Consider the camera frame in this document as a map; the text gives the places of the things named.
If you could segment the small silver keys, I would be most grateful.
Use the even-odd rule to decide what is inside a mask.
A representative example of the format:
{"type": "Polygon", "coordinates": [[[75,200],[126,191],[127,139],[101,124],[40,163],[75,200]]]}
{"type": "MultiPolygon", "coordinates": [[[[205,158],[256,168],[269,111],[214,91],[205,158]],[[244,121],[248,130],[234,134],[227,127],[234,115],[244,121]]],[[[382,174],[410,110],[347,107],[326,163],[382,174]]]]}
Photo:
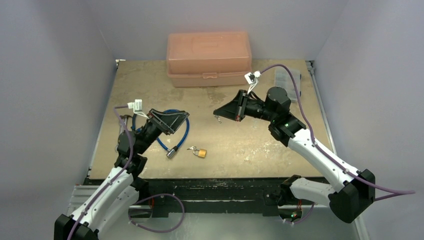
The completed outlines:
{"type": "Polygon", "coordinates": [[[218,121],[220,124],[222,123],[222,120],[221,120],[221,118],[220,118],[218,115],[215,115],[214,117],[217,119],[217,121],[218,121]]]}

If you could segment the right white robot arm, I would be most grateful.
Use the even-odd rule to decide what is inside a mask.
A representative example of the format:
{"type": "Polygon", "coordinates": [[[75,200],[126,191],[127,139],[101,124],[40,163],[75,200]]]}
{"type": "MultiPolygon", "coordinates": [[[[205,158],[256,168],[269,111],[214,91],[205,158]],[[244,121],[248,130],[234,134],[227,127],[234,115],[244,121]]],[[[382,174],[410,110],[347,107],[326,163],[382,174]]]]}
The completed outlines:
{"type": "Polygon", "coordinates": [[[280,185],[278,194],[269,195],[273,203],[283,206],[298,200],[311,201],[330,208],[341,221],[352,223],[375,200],[376,191],[367,184],[376,182],[375,175],[349,165],[313,140],[306,125],[291,114],[290,106],[291,100],[281,87],[271,87],[265,100],[241,89],[213,114],[236,122],[247,116],[268,121],[272,137],[307,160],[328,182],[293,175],[280,185]]]}

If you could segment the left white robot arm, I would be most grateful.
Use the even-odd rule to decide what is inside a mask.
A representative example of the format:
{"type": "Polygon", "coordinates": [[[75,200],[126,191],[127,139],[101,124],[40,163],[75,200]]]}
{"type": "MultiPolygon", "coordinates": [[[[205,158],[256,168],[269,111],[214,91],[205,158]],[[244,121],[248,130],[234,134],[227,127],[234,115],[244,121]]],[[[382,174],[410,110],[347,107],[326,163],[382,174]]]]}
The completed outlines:
{"type": "Polygon", "coordinates": [[[55,240],[100,240],[119,216],[133,204],[156,198],[149,183],[140,178],[147,158],[142,154],[161,134],[174,134],[188,119],[181,110],[161,112],[151,109],[140,131],[130,131],[121,121],[118,157],[108,176],[95,192],[70,215],[60,215],[54,223],[55,240]]]}

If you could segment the brass padlock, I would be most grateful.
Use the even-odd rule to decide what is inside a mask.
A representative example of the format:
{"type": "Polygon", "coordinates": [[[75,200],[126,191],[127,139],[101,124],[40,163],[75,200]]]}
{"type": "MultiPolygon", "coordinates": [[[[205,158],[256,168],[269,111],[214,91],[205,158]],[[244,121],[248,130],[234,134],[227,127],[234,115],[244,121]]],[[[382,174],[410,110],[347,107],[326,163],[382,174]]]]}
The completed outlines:
{"type": "Polygon", "coordinates": [[[196,148],[193,150],[193,154],[199,158],[205,158],[207,155],[206,149],[196,148]]]}

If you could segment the clear plastic organizer box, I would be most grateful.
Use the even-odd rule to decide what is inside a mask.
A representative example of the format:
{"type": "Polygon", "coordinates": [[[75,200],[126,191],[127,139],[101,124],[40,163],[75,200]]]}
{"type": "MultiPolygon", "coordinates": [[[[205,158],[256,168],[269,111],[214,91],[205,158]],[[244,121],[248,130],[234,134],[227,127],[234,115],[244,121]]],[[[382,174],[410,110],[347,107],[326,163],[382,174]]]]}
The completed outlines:
{"type": "MultiPolygon", "coordinates": [[[[299,94],[299,96],[301,96],[302,74],[297,69],[293,69],[293,68],[290,68],[290,67],[288,67],[288,69],[293,76],[295,85],[297,87],[298,94],[299,94]]],[[[285,89],[286,92],[287,92],[288,98],[292,102],[298,101],[294,84],[292,82],[292,79],[291,79],[289,73],[287,72],[287,70],[285,68],[278,67],[277,69],[275,69],[275,71],[274,71],[274,85],[276,87],[280,87],[280,88],[285,89]]]]}

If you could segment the pink plastic toolbox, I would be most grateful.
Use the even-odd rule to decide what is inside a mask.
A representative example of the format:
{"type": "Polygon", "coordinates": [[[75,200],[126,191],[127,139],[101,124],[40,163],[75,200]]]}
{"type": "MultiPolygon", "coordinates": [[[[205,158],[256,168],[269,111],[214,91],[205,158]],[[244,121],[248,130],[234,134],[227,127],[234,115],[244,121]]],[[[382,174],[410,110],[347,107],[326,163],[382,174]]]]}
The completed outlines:
{"type": "Polygon", "coordinates": [[[172,33],[167,41],[167,75],[176,88],[245,85],[252,70],[245,31],[172,33]]]}

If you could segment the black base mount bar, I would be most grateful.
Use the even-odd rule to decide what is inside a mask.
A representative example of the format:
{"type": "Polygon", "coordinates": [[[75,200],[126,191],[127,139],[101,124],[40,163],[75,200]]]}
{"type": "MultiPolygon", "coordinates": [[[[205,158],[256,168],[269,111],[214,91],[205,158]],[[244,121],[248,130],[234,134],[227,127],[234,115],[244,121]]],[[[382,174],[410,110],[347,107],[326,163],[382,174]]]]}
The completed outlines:
{"type": "Polygon", "coordinates": [[[310,205],[282,195],[285,177],[248,178],[151,178],[137,179],[132,186],[139,190],[136,200],[155,196],[144,206],[152,208],[154,218],[170,213],[261,214],[278,216],[284,207],[310,205]]]}

